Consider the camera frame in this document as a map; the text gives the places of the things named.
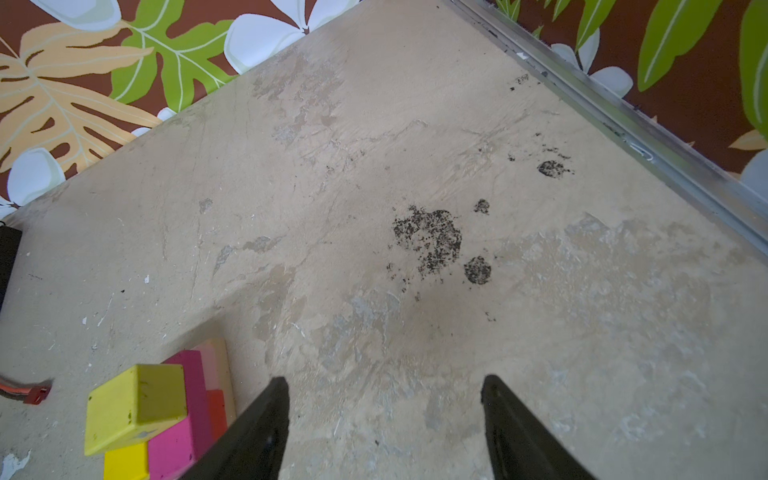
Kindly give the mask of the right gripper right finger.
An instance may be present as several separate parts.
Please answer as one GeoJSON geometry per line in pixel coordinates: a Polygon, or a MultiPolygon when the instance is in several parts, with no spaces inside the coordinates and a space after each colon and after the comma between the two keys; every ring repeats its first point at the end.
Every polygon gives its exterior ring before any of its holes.
{"type": "Polygon", "coordinates": [[[594,477],[500,377],[485,377],[481,403],[490,464],[496,479],[594,477]]]}

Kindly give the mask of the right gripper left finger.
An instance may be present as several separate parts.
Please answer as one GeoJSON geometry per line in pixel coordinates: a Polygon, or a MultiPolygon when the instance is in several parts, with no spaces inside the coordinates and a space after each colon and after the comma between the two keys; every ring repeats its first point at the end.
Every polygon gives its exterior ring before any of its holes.
{"type": "Polygon", "coordinates": [[[271,379],[181,479],[277,479],[289,436],[289,408],[287,380],[271,379]]]}

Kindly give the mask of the red wood block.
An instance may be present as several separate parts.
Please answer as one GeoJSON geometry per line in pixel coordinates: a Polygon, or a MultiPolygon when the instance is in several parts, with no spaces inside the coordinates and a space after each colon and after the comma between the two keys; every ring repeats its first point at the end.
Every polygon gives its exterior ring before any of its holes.
{"type": "Polygon", "coordinates": [[[213,441],[221,438],[228,429],[225,397],[222,390],[207,390],[208,412],[213,441]]]}

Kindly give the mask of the natural wood plank block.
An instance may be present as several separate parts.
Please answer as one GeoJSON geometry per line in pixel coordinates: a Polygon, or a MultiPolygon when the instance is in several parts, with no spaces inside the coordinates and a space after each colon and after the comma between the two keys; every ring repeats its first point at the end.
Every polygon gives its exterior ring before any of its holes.
{"type": "Polygon", "coordinates": [[[226,342],[223,338],[214,338],[211,340],[214,349],[214,357],[217,368],[217,378],[219,389],[224,394],[225,413],[227,424],[231,426],[237,418],[237,409],[235,405],[234,391],[232,385],[231,370],[226,342]]]}

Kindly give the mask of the magenta wood block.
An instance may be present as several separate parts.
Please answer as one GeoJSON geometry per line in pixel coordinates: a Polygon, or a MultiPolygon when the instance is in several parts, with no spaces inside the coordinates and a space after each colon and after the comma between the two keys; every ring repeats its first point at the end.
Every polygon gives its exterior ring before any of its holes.
{"type": "Polygon", "coordinates": [[[164,361],[183,369],[187,416],[148,442],[151,479],[178,479],[213,445],[202,355],[183,350],[164,361]]]}

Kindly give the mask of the lime green cube block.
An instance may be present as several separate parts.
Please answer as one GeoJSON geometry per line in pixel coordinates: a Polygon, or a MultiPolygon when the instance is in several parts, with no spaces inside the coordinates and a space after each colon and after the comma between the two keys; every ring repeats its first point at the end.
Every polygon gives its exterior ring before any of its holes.
{"type": "Polygon", "coordinates": [[[186,417],[183,367],[134,365],[88,394],[84,454],[146,442],[186,417]]]}

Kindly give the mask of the yellow wood block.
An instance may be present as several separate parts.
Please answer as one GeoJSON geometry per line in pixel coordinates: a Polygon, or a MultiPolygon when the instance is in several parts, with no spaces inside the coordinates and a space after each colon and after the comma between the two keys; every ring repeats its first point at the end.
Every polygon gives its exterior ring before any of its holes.
{"type": "Polygon", "coordinates": [[[104,457],[104,480],[149,480],[148,445],[138,443],[108,451],[104,457]]]}

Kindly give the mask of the pink wood block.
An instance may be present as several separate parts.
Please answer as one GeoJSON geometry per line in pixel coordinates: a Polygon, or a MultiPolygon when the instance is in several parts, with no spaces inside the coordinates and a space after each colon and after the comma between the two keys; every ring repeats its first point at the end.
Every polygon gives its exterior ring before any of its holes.
{"type": "Polygon", "coordinates": [[[209,391],[222,390],[215,346],[206,341],[194,347],[194,350],[201,355],[205,388],[209,391]]]}

